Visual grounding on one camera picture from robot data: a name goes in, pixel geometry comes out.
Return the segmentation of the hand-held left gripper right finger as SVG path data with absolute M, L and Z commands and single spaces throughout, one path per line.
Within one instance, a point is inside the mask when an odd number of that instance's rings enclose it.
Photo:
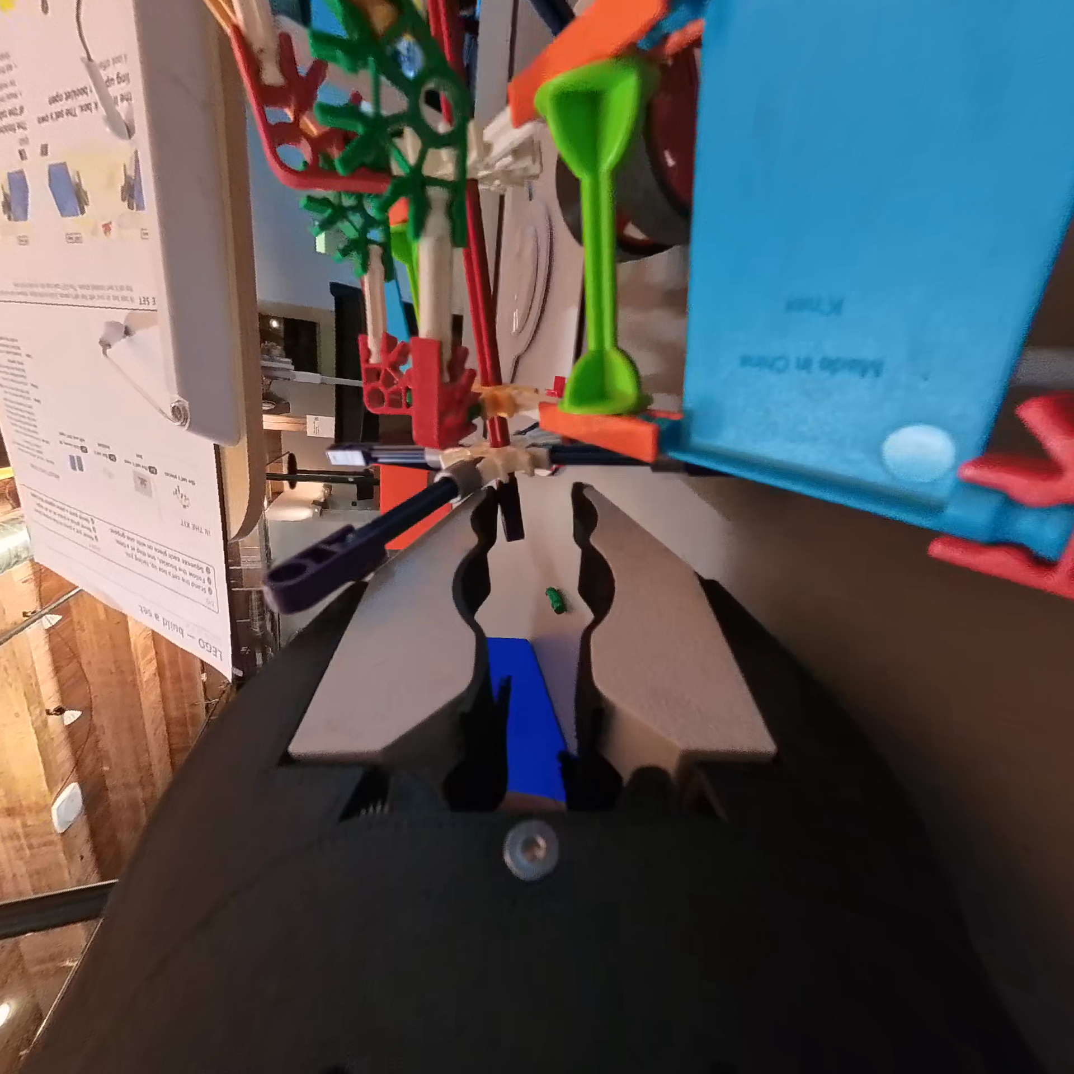
M 708 764 L 765 764 L 777 742 L 690 564 L 589 484 L 571 488 L 584 628 L 567 806 L 607 810 L 630 786 L 657 798 Z

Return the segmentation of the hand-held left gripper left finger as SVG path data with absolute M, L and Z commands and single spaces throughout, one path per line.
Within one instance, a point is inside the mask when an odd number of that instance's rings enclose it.
M 289 759 L 412 775 L 454 810 L 500 806 L 507 714 L 477 622 L 497 516 L 495 493 L 476 493 L 371 576 Z

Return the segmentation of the colourful toy construction model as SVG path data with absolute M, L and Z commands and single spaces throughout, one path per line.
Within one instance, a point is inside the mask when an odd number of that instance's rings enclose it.
M 452 497 L 662 454 L 888 517 L 929 554 L 1072 598 L 1072 391 L 1017 413 L 1042 456 L 987 453 L 1072 221 L 1072 2 L 535 2 L 552 40 L 479 124 L 451 2 L 205 2 L 268 165 L 362 280 L 360 388 L 440 467 L 369 529 L 268 574 L 278 611 L 366 576 Z M 583 228 L 586 344 L 557 400 L 505 383 L 477 188 L 541 174 L 545 82 L 693 50 L 691 237 L 615 257 Z

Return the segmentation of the printed instruction sheet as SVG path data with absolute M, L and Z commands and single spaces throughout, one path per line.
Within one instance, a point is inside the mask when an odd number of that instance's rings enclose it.
M 130 1 L 2 2 L 2 435 L 39 563 L 223 674 L 216 442 L 159 308 Z

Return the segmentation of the white tilted reading stand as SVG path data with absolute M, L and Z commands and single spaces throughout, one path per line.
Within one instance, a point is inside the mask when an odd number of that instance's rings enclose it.
M 141 146 L 162 258 L 158 295 L 189 421 L 218 445 L 224 541 L 262 516 L 258 302 L 246 96 L 202 2 L 133 2 Z

